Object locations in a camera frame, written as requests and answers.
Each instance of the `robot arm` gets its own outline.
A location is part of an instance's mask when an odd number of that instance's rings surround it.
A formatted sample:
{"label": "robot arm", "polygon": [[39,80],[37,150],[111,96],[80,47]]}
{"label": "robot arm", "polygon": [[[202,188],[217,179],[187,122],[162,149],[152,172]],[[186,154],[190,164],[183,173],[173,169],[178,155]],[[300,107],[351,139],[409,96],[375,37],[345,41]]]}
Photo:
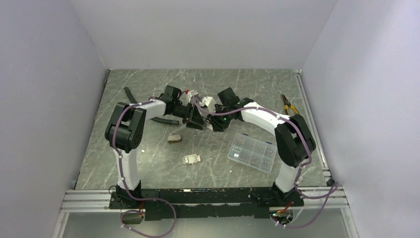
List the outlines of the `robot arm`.
{"label": "robot arm", "polygon": [[[299,138],[293,137],[296,133],[294,128],[279,120],[277,117],[283,117],[292,121],[301,131],[310,152],[312,152],[316,145],[312,135],[308,129],[305,120],[301,115],[294,115],[292,117],[278,113],[269,114],[260,105],[252,99],[242,99],[235,95],[231,88],[223,90],[218,94],[222,104],[215,104],[214,99],[207,97],[199,105],[191,103],[194,101],[196,91],[187,93],[190,103],[182,105],[179,101],[181,90],[167,86],[165,92],[159,98],[150,100],[142,105],[131,108],[123,117],[123,121],[130,121],[129,125],[121,124],[116,136],[116,146],[123,151],[122,166],[129,190],[135,190],[139,185],[140,177],[137,173],[136,164],[136,148],[141,142],[144,124],[147,119],[163,115],[174,115],[182,118],[183,123],[187,127],[203,129],[208,126],[203,119],[210,122],[213,131],[224,131],[232,119],[239,119],[255,124],[271,134],[276,138],[278,153],[282,160],[282,166],[279,176],[276,179],[275,185],[282,193],[287,194],[293,190],[294,179],[299,169],[299,164],[308,157],[302,142]],[[105,138],[109,141],[112,147],[113,132],[118,118],[122,111],[128,106],[125,103],[118,103],[111,116],[111,120],[105,131]],[[231,113],[234,110],[241,108],[255,108],[241,110],[236,113]],[[118,186],[123,187],[121,175],[119,174]]]}

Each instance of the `cable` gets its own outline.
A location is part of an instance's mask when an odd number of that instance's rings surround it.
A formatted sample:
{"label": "cable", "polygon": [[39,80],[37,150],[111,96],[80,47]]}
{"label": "cable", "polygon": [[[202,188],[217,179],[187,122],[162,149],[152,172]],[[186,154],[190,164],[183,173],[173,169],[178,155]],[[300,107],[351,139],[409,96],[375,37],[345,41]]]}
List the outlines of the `cable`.
{"label": "cable", "polygon": [[111,193],[111,188],[112,188],[112,187],[117,188],[117,186],[115,186],[115,185],[112,185],[111,187],[109,187],[109,188],[108,188],[108,193],[109,193],[110,195],[112,195],[112,193]]}
{"label": "cable", "polygon": [[277,211],[277,213],[282,213],[282,212],[285,212],[289,207],[290,207],[290,205],[292,205],[292,201],[290,201],[289,203],[287,203],[287,206],[286,206],[286,208],[284,208],[284,209],[282,209],[282,210],[278,210]]}
{"label": "cable", "polygon": [[[136,99],[134,98],[133,94],[131,93],[128,87],[124,87],[124,91],[130,103],[133,103],[133,104],[137,103]],[[170,120],[170,119],[163,119],[163,118],[151,118],[151,120],[157,123],[162,123],[166,125],[179,125],[179,121],[177,120]]]}
{"label": "cable", "polygon": [[121,175],[121,180],[122,180],[122,183],[124,184],[124,189],[126,190],[126,192],[127,192],[128,196],[129,196],[131,199],[136,200],[136,201],[150,201],[150,200],[155,201],[155,200],[156,200],[156,201],[162,201],[162,202],[165,202],[165,203],[167,203],[167,204],[170,206],[170,208],[172,209],[172,211],[173,211],[173,217],[174,217],[171,228],[170,228],[170,229],[169,229],[166,233],[164,233],[164,234],[162,234],[162,235],[159,235],[159,236],[151,236],[151,235],[148,235],[148,234],[144,234],[144,233],[142,233],[142,232],[140,232],[140,231],[138,231],[138,230],[136,230],[136,229],[133,229],[132,227],[129,227],[128,225],[124,224],[123,217],[124,217],[124,215],[125,215],[125,214],[128,214],[128,213],[133,213],[133,212],[134,212],[134,213],[137,213],[137,214],[142,214],[142,215],[144,215],[144,213],[143,213],[142,211],[137,211],[137,210],[128,210],[128,211],[126,211],[126,212],[122,213],[122,214],[121,214],[121,216],[120,216],[121,227],[127,228],[127,229],[129,229],[129,230],[131,230],[131,231],[133,231],[133,232],[135,232],[135,233],[137,233],[137,234],[141,235],[141,236],[144,236],[144,237],[148,237],[148,238],[162,238],[162,237],[166,236],[167,234],[171,233],[171,231],[172,231],[172,230],[174,229],[174,227],[175,227],[175,224],[176,224],[176,211],[175,211],[175,208],[174,208],[174,206],[173,206],[170,202],[166,201],[165,199],[162,199],[162,198],[159,198],[159,197],[151,197],[151,198],[137,198],[137,197],[134,197],[134,196],[130,193],[130,190],[128,189],[128,186],[127,186],[127,182],[125,181],[124,171],[123,171],[123,169],[122,169],[122,153],[121,153],[121,151],[120,151],[120,150],[118,150],[118,148],[117,148],[117,146],[116,146],[116,143],[115,143],[115,142],[116,142],[116,135],[118,134],[118,128],[119,128],[119,126],[120,126],[120,124],[121,124],[122,118],[123,118],[123,117],[124,117],[124,115],[127,113],[127,111],[128,111],[128,110],[130,110],[130,109],[131,109],[131,108],[133,108],[133,107],[138,107],[138,106],[141,106],[141,105],[150,104],[150,103],[152,103],[152,102],[154,102],[154,101],[155,101],[155,100],[147,101],[147,102],[144,102],[144,103],[131,104],[131,105],[129,105],[128,107],[126,107],[126,108],[122,111],[122,113],[121,113],[120,117],[118,118],[118,121],[117,121],[117,123],[116,123],[116,125],[115,125],[115,131],[114,131],[114,134],[113,134],[113,136],[112,136],[112,147],[114,148],[114,150],[115,150],[115,151],[117,152],[117,154],[118,154],[119,172],[120,172],[120,175]]}
{"label": "cable", "polygon": [[322,204],[321,208],[318,210],[318,212],[316,213],[316,215],[312,218],[312,220],[310,220],[306,224],[303,224],[303,225],[300,225],[300,226],[285,226],[284,228],[288,228],[288,229],[300,229],[300,228],[305,228],[305,227],[309,226],[310,224],[312,224],[321,215],[321,212],[324,210],[324,207],[327,204],[328,198],[329,198],[329,196],[325,197],[324,203]]}
{"label": "cable", "polygon": [[308,223],[306,223],[306,224],[304,224],[304,225],[301,225],[301,226],[295,226],[295,227],[285,226],[285,228],[291,228],[291,229],[303,228],[303,227],[306,227],[306,226],[309,226],[310,224],[312,224],[312,223],[313,223],[313,222],[314,222],[314,221],[318,218],[318,216],[321,214],[321,212],[323,211],[323,209],[324,209],[324,207],[325,207],[325,205],[326,205],[326,202],[327,202],[327,200],[328,200],[329,196],[330,196],[333,192],[335,192],[335,191],[338,189],[339,183],[337,183],[337,182],[336,182],[335,184],[333,184],[333,185],[331,186],[331,189],[328,191],[328,193],[326,193],[326,194],[324,194],[324,195],[321,195],[321,196],[316,196],[316,197],[306,196],[305,194],[303,194],[303,193],[302,193],[302,191],[300,191],[300,190],[298,189],[298,186],[297,186],[297,181],[298,181],[298,179],[299,179],[299,177],[300,177],[300,175],[301,175],[302,168],[303,168],[304,166],[309,165],[310,163],[312,163],[312,155],[311,155],[311,153],[310,153],[310,150],[309,150],[308,145],[307,145],[307,144],[306,144],[306,142],[305,142],[305,138],[303,137],[303,135],[302,135],[302,133],[300,132],[299,128],[298,128],[298,127],[297,127],[297,126],[296,126],[293,122],[291,122],[290,120],[288,120],[287,118],[284,118],[284,117],[282,117],[280,114],[277,114],[277,113],[275,113],[275,112],[273,112],[272,110],[267,109],[267,108],[263,108],[263,107],[243,107],[243,108],[235,109],[235,110],[232,110],[232,111],[229,111],[229,112],[226,112],[226,113],[212,113],[212,112],[210,112],[209,110],[205,110],[205,109],[203,109],[203,108],[200,106],[200,104],[197,102],[196,98],[198,98],[198,99],[200,100],[200,102],[201,102],[200,97],[199,97],[198,95],[194,95],[194,96],[193,96],[193,102],[194,102],[194,105],[196,105],[196,107],[197,107],[200,111],[205,112],[205,113],[207,113],[207,114],[210,114],[210,115],[212,115],[212,116],[227,116],[227,115],[230,115],[230,114],[233,114],[233,113],[240,112],[240,111],[242,111],[242,110],[256,109],[256,110],[262,110],[262,111],[264,111],[264,112],[267,112],[267,113],[269,113],[269,114],[273,115],[273,116],[274,116],[274,117],[276,117],[277,119],[280,119],[280,120],[282,120],[282,121],[284,121],[284,122],[286,122],[286,123],[290,124],[290,125],[291,125],[294,129],[295,129],[295,131],[296,131],[296,133],[298,134],[298,136],[299,136],[300,140],[302,141],[302,144],[303,144],[303,147],[304,147],[304,149],[305,149],[305,151],[306,151],[306,154],[308,155],[308,161],[307,161],[307,162],[305,162],[305,163],[302,163],[301,165],[299,165],[299,169],[298,169],[298,172],[296,173],[296,177],[295,177],[295,181],[294,181],[294,188],[295,188],[295,190],[296,190],[296,191],[297,191],[297,192],[298,192],[301,196],[303,196],[303,197],[305,197],[305,198],[308,198],[308,199],[320,199],[320,198],[324,198],[324,197],[325,197],[325,201],[324,201],[323,205],[321,206],[320,210],[318,211],[318,213],[315,215],[315,217],[314,217],[312,220],[310,220]]}

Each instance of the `wire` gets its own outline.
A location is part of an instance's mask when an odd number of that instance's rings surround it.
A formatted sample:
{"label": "wire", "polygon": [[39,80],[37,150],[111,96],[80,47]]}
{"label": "wire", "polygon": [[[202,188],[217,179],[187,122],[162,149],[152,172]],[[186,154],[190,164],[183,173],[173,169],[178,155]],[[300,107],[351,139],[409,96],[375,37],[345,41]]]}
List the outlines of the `wire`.
{"label": "wire", "polygon": [[137,210],[128,210],[128,211],[126,211],[126,212],[122,213],[122,214],[121,214],[121,216],[120,216],[121,227],[127,228],[127,229],[131,230],[132,232],[135,232],[135,233],[137,233],[137,234],[139,234],[139,235],[141,235],[141,236],[144,236],[144,237],[148,237],[148,238],[162,238],[162,237],[166,236],[167,234],[171,233],[171,231],[172,231],[172,230],[174,229],[174,227],[175,227],[175,224],[176,224],[176,211],[175,211],[175,208],[174,208],[174,206],[173,206],[170,202],[166,201],[165,199],[162,199],[162,198],[159,198],[159,197],[151,197],[151,198],[137,198],[137,197],[133,196],[133,195],[130,193],[130,190],[128,189],[127,182],[125,181],[124,171],[123,171],[123,169],[122,169],[122,153],[121,153],[121,151],[120,151],[120,150],[118,150],[118,148],[117,148],[117,146],[116,146],[116,143],[115,143],[115,142],[116,142],[116,135],[118,134],[118,128],[119,128],[119,126],[121,125],[122,118],[123,118],[123,117],[124,117],[124,115],[127,113],[127,111],[128,111],[128,110],[130,110],[130,109],[131,109],[131,108],[133,108],[133,107],[138,107],[138,106],[140,106],[140,105],[147,105],[147,104],[150,104],[150,103],[152,103],[152,102],[154,102],[154,101],[155,101],[155,100],[147,101],[147,102],[144,102],[144,103],[131,104],[131,105],[129,105],[128,107],[126,107],[126,108],[122,111],[122,113],[121,113],[121,115],[119,116],[118,121],[117,121],[117,123],[116,123],[116,125],[115,125],[115,131],[114,131],[114,134],[113,134],[113,136],[112,136],[112,147],[114,148],[114,150],[115,150],[115,151],[117,152],[117,154],[118,154],[119,172],[120,172],[120,175],[121,175],[121,180],[122,180],[122,183],[124,184],[124,188],[125,188],[125,190],[126,190],[126,192],[127,192],[128,196],[129,196],[131,199],[136,200],[136,201],[151,201],[151,200],[153,200],[153,201],[154,201],[154,200],[156,200],[156,201],[162,201],[162,202],[164,202],[164,203],[167,203],[167,204],[170,206],[170,208],[172,209],[172,212],[173,212],[173,217],[174,217],[171,228],[170,228],[170,229],[169,229],[166,233],[164,233],[164,234],[162,234],[162,235],[159,235],[159,236],[151,236],[151,235],[148,235],[148,234],[142,233],[142,232],[140,232],[140,231],[138,231],[138,230],[136,230],[136,229],[134,229],[134,228],[132,228],[132,227],[130,227],[130,226],[128,226],[128,225],[126,225],[126,224],[124,224],[124,221],[123,221],[123,217],[124,217],[124,215],[126,215],[126,214],[128,214],[128,213],[137,213],[137,214],[142,214],[142,215],[144,215],[144,212],[142,212],[142,211],[137,211]]}
{"label": "wire", "polygon": [[117,188],[117,186],[115,186],[115,185],[112,185],[111,187],[109,187],[109,188],[108,188],[108,193],[109,193],[109,194],[110,194],[111,196],[112,196],[112,193],[111,193],[111,188],[112,188],[112,187],[115,187],[115,188]]}
{"label": "wire", "polygon": [[325,201],[324,201],[323,205],[321,206],[320,210],[318,211],[318,213],[315,215],[314,219],[312,219],[312,220],[311,220],[311,221],[309,221],[308,223],[306,223],[306,224],[304,224],[304,225],[301,225],[301,226],[295,226],[295,227],[286,226],[286,227],[291,228],[291,229],[295,229],[295,228],[303,228],[303,227],[306,227],[306,226],[309,226],[310,224],[312,224],[312,223],[313,223],[313,222],[314,222],[314,221],[318,218],[318,216],[321,214],[321,212],[323,211],[323,209],[324,209],[324,207],[325,207],[325,205],[326,205],[326,201],[328,200],[329,196],[330,196],[333,192],[335,192],[335,191],[338,189],[339,183],[337,183],[337,182],[336,182],[336,183],[334,183],[334,184],[331,186],[331,189],[328,191],[328,193],[326,193],[326,194],[324,194],[324,195],[321,195],[321,196],[314,196],[314,197],[310,197],[310,196],[307,196],[307,195],[303,194],[303,193],[302,193],[302,191],[300,191],[300,189],[298,189],[298,186],[297,186],[297,181],[298,181],[298,179],[299,179],[299,177],[300,177],[300,175],[301,175],[301,173],[302,173],[302,168],[303,168],[304,166],[309,165],[310,163],[312,163],[312,155],[311,155],[311,152],[310,152],[309,147],[308,147],[308,145],[306,144],[305,138],[303,137],[303,135],[302,135],[302,133],[300,132],[299,128],[298,128],[298,127],[297,127],[297,126],[296,126],[293,122],[291,122],[288,118],[285,118],[285,117],[284,117],[284,116],[282,116],[281,114],[277,114],[277,113],[275,113],[275,112],[273,112],[272,110],[267,109],[267,108],[263,108],[263,107],[243,107],[243,108],[235,109],[235,110],[232,110],[232,111],[229,111],[229,112],[226,112],[226,113],[212,113],[212,112],[210,112],[209,110],[205,110],[205,109],[201,108],[201,107],[200,107],[200,104],[197,102],[196,98],[198,98],[198,99],[200,100],[200,102],[201,102],[201,98],[200,98],[198,95],[194,95],[194,96],[193,96],[193,102],[194,102],[194,104],[196,105],[196,107],[197,107],[200,111],[205,112],[205,113],[207,113],[207,114],[210,114],[210,115],[212,115],[212,116],[227,116],[227,115],[230,115],[230,114],[233,114],[233,113],[240,112],[240,111],[242,111],[242,110],[256,109],[256,110],[261,110],[261,111],[264,111],[264,112],[267,112],[267,113],[271,114],[271,115],[272,115],[272,116],[274,116],[276,119],[278,119],[278,120],[282,120],[282,121],[284,121],[284,122],[286,122],[286,123],[290,124],[290,125],[291,125],[294,129],[295,129],[296,133],[298,134],[298,137],[299,137],[299,138],[300,138],[300,140],[302,141],[302,144],[303,144],[303,147],[304,147],[304,149],[305,149],[305,151],[306,151],[306,154],[308,155],[308,161],[299,165],[298,171],[297,171],[297,173],[296,173],[295,181],[294,181],[294,188],[295,188],[295,190],[296,190],[296,191],[297,191],[297,192],[298,192],[301,196],[303,196],[303,197],[305,197],[305,198],[308,198],[308,199],[320,199],[320,198],[324,198],[324,197],[325,197]]}
{"label": "wire", "polygon": [[278,210],[277,213],[283,213],[283,212],[285,212],[290,207],[291,204],[292,204],[292,201],[290,201],[289,203],[287,203],[286,208],[284,208],[282,210]]}

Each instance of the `black cable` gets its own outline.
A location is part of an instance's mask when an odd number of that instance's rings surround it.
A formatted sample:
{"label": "black cable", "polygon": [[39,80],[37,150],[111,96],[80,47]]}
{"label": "black cable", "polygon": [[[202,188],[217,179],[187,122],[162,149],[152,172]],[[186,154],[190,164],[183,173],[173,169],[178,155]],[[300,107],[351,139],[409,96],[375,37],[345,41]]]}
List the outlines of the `black cable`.
{"label": "black cable", "polygon": [[[130,103],[133,103],[133,104],[137,103],[136,99],[134,98],[133,94],[131,93],[128,87],[124,87],[124,91]],[[152,118],[151,120],[157,123],[162,123],[162,124],[167,124],[167,125],[179,125],[179,121],[177,120],[169,120],[169,119],[163,119],[163,118]]]}
{"label": "black cable", "polygon": [[115,186],[115,185],[112,185],[111,187],[109,187],[109,188],[108,188],[108,193],[110,193],[111,195],[112,195],[112,193],[111,193],[111,188],[112,188],[112,187],[115,187],[115,189],[117,189],[117,186]]}

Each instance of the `black rubber strip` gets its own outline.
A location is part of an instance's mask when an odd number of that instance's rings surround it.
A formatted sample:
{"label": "black rubber strip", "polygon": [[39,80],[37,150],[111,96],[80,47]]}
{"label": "black rubber strip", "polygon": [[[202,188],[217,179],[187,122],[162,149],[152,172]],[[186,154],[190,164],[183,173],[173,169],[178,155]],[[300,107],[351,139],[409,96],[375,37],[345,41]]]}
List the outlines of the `black rubber strip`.
{"label": "black rubber strip", "polygon": [[[133,94],[131,93],[130,89],[128,87],[124,87],[125,94],[127,95],[128,100],[130,103],[137,103],[136,99],[134,98]],[[167,125],[179,125],[179,121],[177,120],[169,120],[169,119],[163,119],[163,118],[152,118],[152,121],[167,124]]]}

